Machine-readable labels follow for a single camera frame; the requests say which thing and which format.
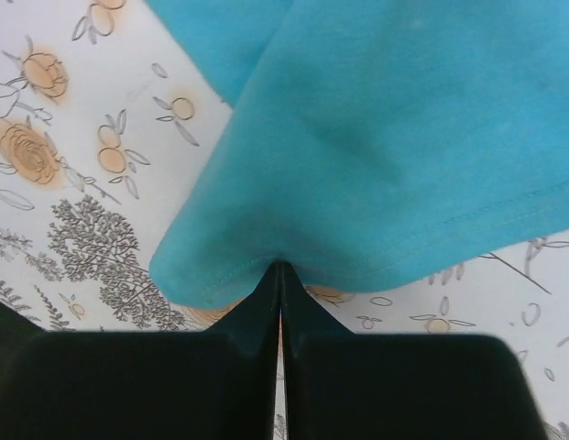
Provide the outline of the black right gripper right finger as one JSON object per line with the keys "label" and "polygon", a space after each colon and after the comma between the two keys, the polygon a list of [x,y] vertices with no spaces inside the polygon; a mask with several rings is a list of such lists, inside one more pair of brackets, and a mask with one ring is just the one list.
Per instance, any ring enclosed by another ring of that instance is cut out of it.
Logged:
{"label": "black right gripper right finger", "polygon": [[489,335],[348,330],[279,265],[291,439],[543,439],[520,363]]}

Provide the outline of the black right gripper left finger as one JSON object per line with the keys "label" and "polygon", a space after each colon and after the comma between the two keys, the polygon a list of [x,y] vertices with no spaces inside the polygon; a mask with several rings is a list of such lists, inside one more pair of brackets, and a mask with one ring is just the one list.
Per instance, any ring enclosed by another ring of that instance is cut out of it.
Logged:
{"label": "black right gripper left finger", "polygon": [[0,439],[269,439],[279,266],[200,332],[45,332],[0,391]]}

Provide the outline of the turquoise t shirt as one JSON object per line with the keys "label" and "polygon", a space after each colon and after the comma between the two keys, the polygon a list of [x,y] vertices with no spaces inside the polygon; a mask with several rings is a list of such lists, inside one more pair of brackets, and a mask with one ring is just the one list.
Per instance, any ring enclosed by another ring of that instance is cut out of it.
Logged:
{"label": "turquoise t shirt", "polygon": [[152,1],[233,113],[150,275],[378,292],[569,229],[569,1]]}

